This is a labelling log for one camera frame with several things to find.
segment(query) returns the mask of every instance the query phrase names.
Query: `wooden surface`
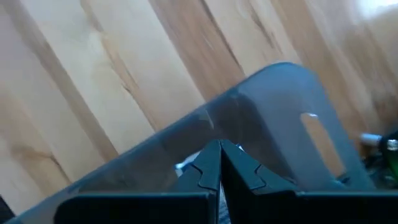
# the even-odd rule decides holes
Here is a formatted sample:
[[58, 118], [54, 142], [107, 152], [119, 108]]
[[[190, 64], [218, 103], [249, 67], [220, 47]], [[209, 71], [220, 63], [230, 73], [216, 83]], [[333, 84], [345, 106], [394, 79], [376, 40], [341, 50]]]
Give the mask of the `wooden surface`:
[[279, 61], [318, 74], [354, 142], [383, 133], [397, 3], [1, 0], [0, 194], [21, 213]]

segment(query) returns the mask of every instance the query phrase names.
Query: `light wood panel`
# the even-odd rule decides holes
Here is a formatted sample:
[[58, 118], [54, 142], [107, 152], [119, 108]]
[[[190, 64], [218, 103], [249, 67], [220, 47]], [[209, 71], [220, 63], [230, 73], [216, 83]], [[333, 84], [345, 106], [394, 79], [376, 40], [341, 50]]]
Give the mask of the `light wood panel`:
[[398, 118], [398, 1], [1, 3], [0, 194], [17, 213], [281, 60], [317, 73], [358, 149]]

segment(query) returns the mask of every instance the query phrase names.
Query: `wood grain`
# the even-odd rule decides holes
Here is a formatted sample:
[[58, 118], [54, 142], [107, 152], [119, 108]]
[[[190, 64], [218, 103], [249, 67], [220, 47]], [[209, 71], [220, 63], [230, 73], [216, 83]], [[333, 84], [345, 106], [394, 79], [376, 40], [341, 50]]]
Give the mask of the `wood grain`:
[[[363, 156], [359, 134], [383, 134], [398, 118], [394, 1], [0, 6], [0, 194], [16, 213], [281, 60], [315, 71]], [[147, 179], [145, 169], [142, 186], [169, 175]]]

